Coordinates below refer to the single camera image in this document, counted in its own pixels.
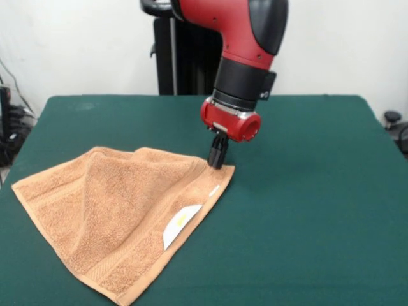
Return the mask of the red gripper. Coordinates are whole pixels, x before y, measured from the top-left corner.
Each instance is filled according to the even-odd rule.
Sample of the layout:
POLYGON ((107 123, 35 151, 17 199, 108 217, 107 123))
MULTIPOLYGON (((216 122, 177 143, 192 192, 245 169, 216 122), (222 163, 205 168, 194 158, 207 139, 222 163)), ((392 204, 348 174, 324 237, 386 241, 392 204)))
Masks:
POLYGON ((224 106, 213 98, 204 100, 201 106, 201 119, 208 128, 227 135, 216 134, 212 141, 207 163, 215 168, 223 166, 229 138, 236 142, 249 142, 258 134, 261 127, 261 116, 256 112, 242 112, 224 106))

